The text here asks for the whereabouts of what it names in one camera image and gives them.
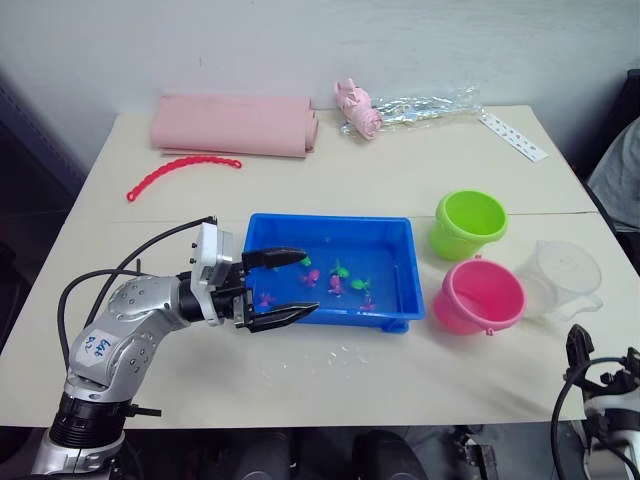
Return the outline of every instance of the rolled pink cloth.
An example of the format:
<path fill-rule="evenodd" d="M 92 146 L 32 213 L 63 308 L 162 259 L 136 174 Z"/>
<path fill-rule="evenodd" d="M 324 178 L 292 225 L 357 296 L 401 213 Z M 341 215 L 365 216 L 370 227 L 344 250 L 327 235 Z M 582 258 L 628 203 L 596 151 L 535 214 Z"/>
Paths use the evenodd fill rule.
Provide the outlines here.
<path fill-rule="evenodd" d="M 165 95 L 150 139 L 167 151 L 305 157 L 317 134 L 308 98 Z"/>
<path fill-rule="evenodd" d="M 333 93 L 347 120 L 364 138 L 372 140 L 382 128 L 382 115 L 371 105 L 369 94 L 356 87 L 350 78 L 342 83 L 336 82 Z"/>

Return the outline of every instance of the white ruler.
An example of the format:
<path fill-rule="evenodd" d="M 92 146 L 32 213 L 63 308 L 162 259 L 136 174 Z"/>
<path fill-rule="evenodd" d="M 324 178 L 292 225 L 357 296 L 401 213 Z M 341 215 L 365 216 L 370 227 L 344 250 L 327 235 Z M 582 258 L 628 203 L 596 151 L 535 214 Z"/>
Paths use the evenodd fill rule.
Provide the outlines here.
<path fill-rule="evenodd" d="M 480 117 L 480 121 L 532 162 L 538 162 L 549 156 L 547 152 L 535 145 L 515 128 L 504 123 L 493 113 L 484 114 Z"/>

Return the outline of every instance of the purple toy fish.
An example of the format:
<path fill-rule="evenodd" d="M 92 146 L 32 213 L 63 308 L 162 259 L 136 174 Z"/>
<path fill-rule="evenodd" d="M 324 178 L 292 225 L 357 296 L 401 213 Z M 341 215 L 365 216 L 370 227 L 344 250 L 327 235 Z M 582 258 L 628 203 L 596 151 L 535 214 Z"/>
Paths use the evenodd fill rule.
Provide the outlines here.
<path fill-rule="evenodd" d="M 367 295 L 364 298 L 364 305 L 360 307 L 360 310 L 364 312 L 373 312 L 375 309 L 376 309 L 376 306 L 373 303 L 373 299 L 369 295 Z"/>
<path fill-rule="evenodd" d="M 258 306 L 259 307 L 268 307 L 275 301 L 276 301 L 276 299 L 273 298 L 268 293 L 261 293 L 260 294 L 260 303 L 258 304 Z"/>
<path fill-rule="evenodd" d="M 301 277 L 302 283 L 304 283 L 307 287 L 315 287 L 318 279 L 320 278 L 320 270 L 311 270 L 309 275 L 303 275 Z"/>
<path fill-rule="evenodd" d="M 331 275 L 329 277 L 329 293 L 333 293 L 338 297 L 344 293 L 342 289 L 342 282 L 340 280 L 340 275 Z"/>

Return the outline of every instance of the clear plastic measuring cup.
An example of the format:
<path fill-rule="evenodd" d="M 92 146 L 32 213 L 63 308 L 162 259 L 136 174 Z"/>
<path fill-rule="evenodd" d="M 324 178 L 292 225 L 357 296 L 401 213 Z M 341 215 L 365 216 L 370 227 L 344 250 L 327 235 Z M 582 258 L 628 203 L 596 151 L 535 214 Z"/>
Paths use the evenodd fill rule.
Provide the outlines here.
<path fill-rule="evenodd" d="M 602 308 L 594 293 L 602 280 L 600 267 L 572 243 L 538 241 L 533 255 L 514 273 L 527 292 L 525 317 L 569 320 Z"/>

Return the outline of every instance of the green bucket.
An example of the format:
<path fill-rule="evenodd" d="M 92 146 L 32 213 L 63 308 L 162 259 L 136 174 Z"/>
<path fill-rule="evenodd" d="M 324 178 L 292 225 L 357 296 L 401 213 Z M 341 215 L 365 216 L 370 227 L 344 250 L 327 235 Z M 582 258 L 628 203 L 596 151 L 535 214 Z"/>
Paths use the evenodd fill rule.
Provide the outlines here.
<path fill-rule="evenodd" d="M 464 260 L 507 231 L 507 212 L 500 202 L 475 190 L 453 192 L 440 200 L 429 233 L 435 252 L 447 260 Z"/>

